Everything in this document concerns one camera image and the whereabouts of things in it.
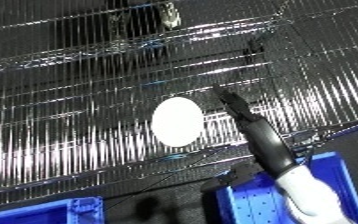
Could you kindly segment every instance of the wire grid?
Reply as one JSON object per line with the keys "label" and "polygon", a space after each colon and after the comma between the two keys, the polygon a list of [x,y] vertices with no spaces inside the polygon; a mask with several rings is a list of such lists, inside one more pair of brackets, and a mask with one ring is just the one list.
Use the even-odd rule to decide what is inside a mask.
{"label": "wire grid", "polygon": [[[213,83],[283,134],[358,121],[358,1],[174,1],[175,30],[166,3],[0,0],[0,204],[247,156]],[[172,96],[205,114],[187,147],[150,130]]]}

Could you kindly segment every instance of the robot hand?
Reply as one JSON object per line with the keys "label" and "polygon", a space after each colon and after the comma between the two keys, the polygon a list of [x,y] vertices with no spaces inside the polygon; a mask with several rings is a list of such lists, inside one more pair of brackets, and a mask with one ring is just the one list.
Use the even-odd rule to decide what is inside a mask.
{"label": "robot hand", "polygon": [[[354,223],[343,213],[338,195],[314,178],[307,166],[298,165],[292,151],[264,117],[253,114],[247,102],[236,93],[219,85],[215,85],[214,90],[234,118],[238,130],[247,138],[256,161],[276,180],[295,220],[303,224]],[[221,175],[217,183],[231,185],[239,182],[241,176],[237,174],[241,172],[238,169]]]}

